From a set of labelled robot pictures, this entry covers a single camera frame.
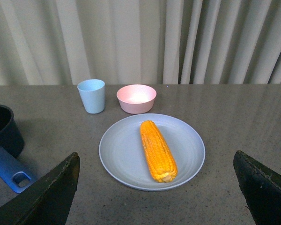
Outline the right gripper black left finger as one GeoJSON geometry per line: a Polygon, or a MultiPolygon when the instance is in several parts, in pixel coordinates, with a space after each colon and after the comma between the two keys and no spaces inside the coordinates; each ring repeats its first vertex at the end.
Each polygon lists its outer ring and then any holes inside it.
{"type": "Polygon", "coordinates": [[[80,158],[74,152],[0,207],[0,225],[64,225],[77,190],[80,158]]]}

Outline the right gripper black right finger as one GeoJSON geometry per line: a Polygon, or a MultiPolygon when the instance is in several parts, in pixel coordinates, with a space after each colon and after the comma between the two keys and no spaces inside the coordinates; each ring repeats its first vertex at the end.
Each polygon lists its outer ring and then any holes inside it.
{"type": "Polygon", "coordinates": [[[233,166],[257,225],[281,225],[281,175],[238,150],[233,166]]]}

